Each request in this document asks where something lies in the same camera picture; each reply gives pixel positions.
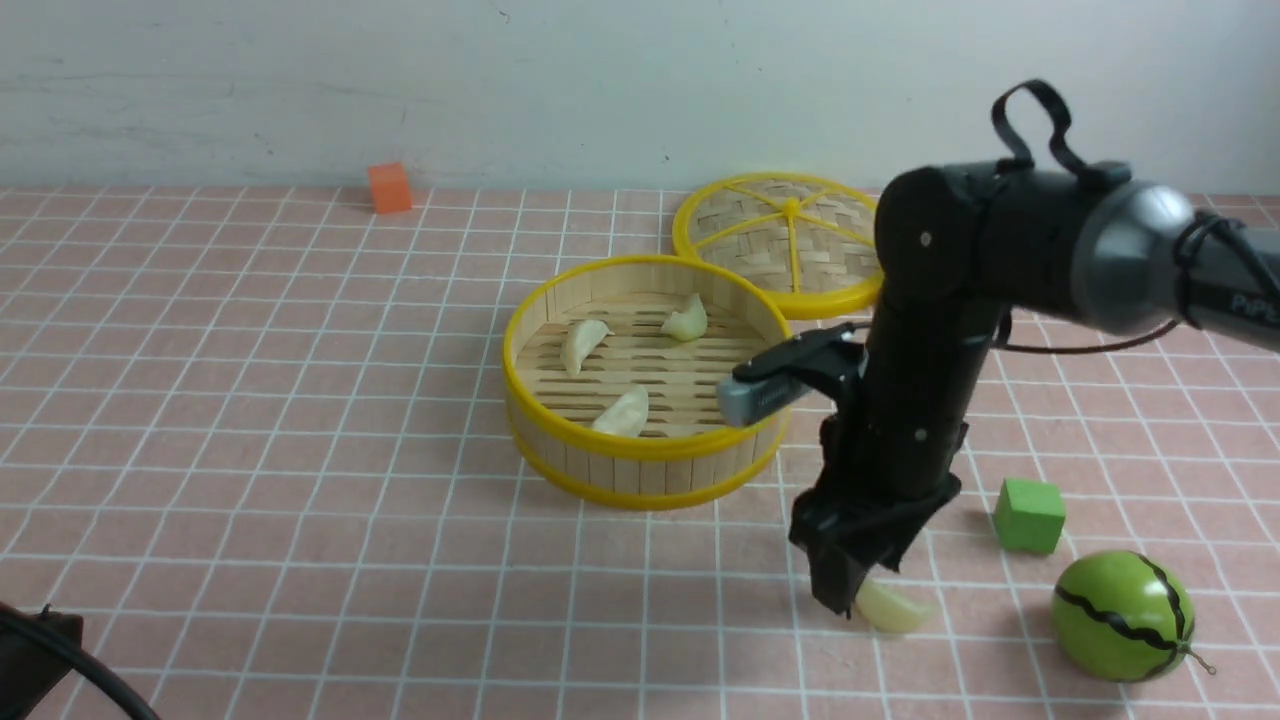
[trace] pink grid tablecloth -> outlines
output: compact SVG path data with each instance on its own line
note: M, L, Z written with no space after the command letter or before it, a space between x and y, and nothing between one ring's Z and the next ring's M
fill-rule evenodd
M172 719L1280 716L1280 361L1235 342L992 356L966 491L899 582L945 609L910 639L818 606L786 543L817 404L714 505L614 512L531 475L500 402L513 305L669 251L684 197L435 191L379 219L346 190L0 190L0 600L83 614ZM1062 488L1053 557L998 550L1009 475ZM1216 678L1066 665L1051 585L1108 547L1181 577ZM37 716L110 712L65 682Z

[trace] yellow spoke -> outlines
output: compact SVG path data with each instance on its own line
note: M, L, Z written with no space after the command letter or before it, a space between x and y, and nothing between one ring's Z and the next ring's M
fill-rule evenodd
M842 228L842 227L840 227L837 224L828 223L827 220L823 220L822 218L814 218L813 215L804 215L804 214L801 214L801 215L797 215L797 217L801 220L806 222L806 223L813 223L813 224L818 225L819 228L827 228L831 232L838 232L840 234L842 234L845 237L851 237L851 238L856 240L858 242L861 242L863 245L872 245L874 247L874 245L869 240L867 240L865 237L855 233L854 231L845 229L845 228Z
M796 218L787 215L787 240L791 242L791 292L800 292L800 249L796 247Z
M801 200L800 201L800 206L801 208L808 208L808 206L813 205L814 202L817 202L819 199L826 197L826 196L828 196L831 193L832 193L831 190L823 190L823 191L819 191L819 192L814 192L809 197L805 197L804 200Z
M768 197L760 195L759 192L755 192L754 190L741 188L741 187L737 187L737 184L731 184L731 186L728 186L728 188L732 190L733 192L740 192L742 195L746 195L748 197L754 197L754 199L759 200L760 202L764 202L769 208L773 208L774 210L778 210L778 211L782 210L782 205L778 205L773 200L769 200Z
M765 220L773 220L773 219L781 218L781 217L782 217L782 213L773 213L773 214L769 214L769 215L760 215L759 218L751 218L750 220L742 220L741 223L739 223L736 225L730 225L730 227L727 227L727 228L717 232L716 234L712 234L712 236L709 236L709 237L707 237L704 240L699 240L698 242L694 243L694 250L698 250L699 247L707 245L708 242L716 242L717 240L719 240L719 238L722 238L722 237L724 237L724 236L727 236L730 233L737 232L737 231L740 231L742 228L748 228L748 227L751 227L751 225L758 225L758 224L760 224L760 223L763 223Z

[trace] watermelon stem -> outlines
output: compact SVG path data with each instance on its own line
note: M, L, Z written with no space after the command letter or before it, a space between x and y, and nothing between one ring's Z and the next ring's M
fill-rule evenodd
M1181 652L1184 655L1190 655L1192 657L1194 657L1196 662L1199 662L1201 667L1203 667L1204 671L1208 673L1210 675L1217 675L1217 667L1213 667L1212 665L1210 665L1208 662L1206 662L1203 657L1201 657L1194 650L1192 650L1192 646L1189 643L1184 642L1184 643L1178 643L1178 644L1179 644L1179 647L1178 647L1179 652Z

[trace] toy watermelon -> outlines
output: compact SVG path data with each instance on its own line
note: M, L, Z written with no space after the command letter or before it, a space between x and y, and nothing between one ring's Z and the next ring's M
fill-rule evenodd
M1128 550L1071 562L1053 588L1057 642L1080 669L1116 683L1171 673L1192 651L1196 607L1167 568Z

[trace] watermelon stripe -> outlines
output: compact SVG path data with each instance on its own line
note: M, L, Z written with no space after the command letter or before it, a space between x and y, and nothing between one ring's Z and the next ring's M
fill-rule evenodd
M1174 662L1178 662L1179 657L1180 657L1180 655L1179 655L1179 652L1176 650L1169 651L1169 657L1166 657L1165 661L1161 662L1160 665L1156 665L1155 667L1152 667L1151 670L1148 670L1147 674L1142 676L1142 679L1143 680L1151 680L1151 679L1155 679L1155 678L1160 676L1165 670L1169 670L1170 665L1172 665Z
M1074 605L1084 611L1084 614L1094 623L1102 623L1108 625L1117 635L1140 643L1147 643L1156 650L1175 651L1178 650L1178 643L1172 641L1166 641L1164 635L1151 628L1130 628L1125 623L1124 618L1119 612L1112 612L1110 610L1098 610L1093 607L1089 598L1078 596L1075 593L1068 592L1062 585L1056 585L1053 593L1062 598L1064 602Z
M1171 610L1174 614L1174 628L1175 628L1174 632L1178 639L1185 641L1187 635L1184 634L1184 632L1187 630L1187 618L1183 615L1183 600L1178 596L1178 591L1174 589L1174 585L1169 584L1169 575L1164 570L1161 570L1158 565L1152 562L1146 555L1138 555L1138 560L1142 560L1142 562L1147 568L1151 568L1151 571L1155 573L1156 579L1160 580L1161 585L1164 585L1165 594L1169 597L1169 610Z

